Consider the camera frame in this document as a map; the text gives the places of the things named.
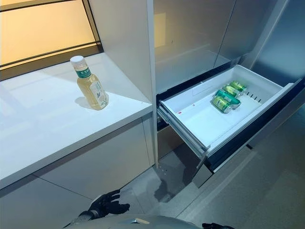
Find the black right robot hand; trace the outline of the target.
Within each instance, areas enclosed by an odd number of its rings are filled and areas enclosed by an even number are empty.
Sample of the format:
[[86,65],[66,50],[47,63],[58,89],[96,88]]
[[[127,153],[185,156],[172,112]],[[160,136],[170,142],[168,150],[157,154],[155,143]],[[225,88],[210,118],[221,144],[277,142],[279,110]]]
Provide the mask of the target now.
[[203,229],[234,229],[231,226],[220,225],[220,224],[217,224],[217,223],[203,223],[202,228]]

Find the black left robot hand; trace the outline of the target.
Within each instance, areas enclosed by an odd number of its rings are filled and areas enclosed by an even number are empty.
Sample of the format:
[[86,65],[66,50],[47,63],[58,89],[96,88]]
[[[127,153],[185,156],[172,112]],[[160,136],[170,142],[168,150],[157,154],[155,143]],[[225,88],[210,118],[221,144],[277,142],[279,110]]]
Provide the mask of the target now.
[[91,203],[88,211],[93,213],[94,218],[103,218],[108,214],[123,214],[129,211],[130,204],[121,204],[119,202],[120,189],[111,191],[109,193],[99,195]]

